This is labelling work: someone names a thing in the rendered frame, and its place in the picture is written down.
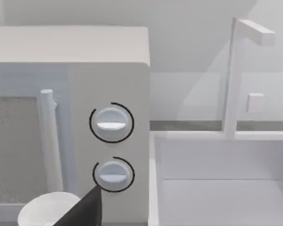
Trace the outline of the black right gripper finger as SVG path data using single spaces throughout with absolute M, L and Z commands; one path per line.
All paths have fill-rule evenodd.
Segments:
M 53 226 L 101 226 L 101 187 L 95 186 Z

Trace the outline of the white cup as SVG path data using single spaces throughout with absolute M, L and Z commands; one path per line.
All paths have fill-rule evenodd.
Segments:
M 17 216 L 18 226 L 53 226 L 80 198 L 68 192 L 51 192 L 33 198 Z

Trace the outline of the pale round microwave knob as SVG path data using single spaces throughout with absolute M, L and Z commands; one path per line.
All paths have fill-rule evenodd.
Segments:
M 106 107 L 96 111 L 92 120 L 96 134 L 107 141 L 123 139 L 128 132 L 129 118 L 117 107 Z
M 131 172 L 125 163 L 108 161 L 96 171 L 97 182 L 105 189 L 116 191 L 124 189 L 131 179 Z

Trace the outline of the microwave door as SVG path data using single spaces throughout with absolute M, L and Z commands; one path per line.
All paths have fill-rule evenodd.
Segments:
M 40 91 L 53 90 L 63 191 L 76 192 L 69 102 L 69 67 L 0 63 L 0 221 L 17 217 L 31 199 L 48 193 L 42 150 Z

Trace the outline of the white sink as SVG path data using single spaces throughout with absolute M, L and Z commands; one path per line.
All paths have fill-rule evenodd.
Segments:
M 156 226 L 283 226 L 283 131 L 153 131 Z

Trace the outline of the pale microwave oven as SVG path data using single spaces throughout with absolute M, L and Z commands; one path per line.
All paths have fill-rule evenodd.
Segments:
M 148 30 L 123 26 L 0 26 L 0 63 L 53 63 L 69 67 L 69 102 L 76 192 L 101 187 L 101 226 L 150 226 L 150 48 Z M 127 135 L 100 138 L 96 111 L 117 107 L 129 118 Z M 96 179 L 108 161 L 131 172 L 121 190 Z

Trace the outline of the tall white tap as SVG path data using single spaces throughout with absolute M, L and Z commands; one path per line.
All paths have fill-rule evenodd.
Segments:
M 235 17 L 232 19 L 222 118 L 222 131 L 226 139 L 234 139 L 236 133 L 245 43 L 247 40 L 259 46 L 273 46 L 275 44 L 275 31 L 249 19 Z

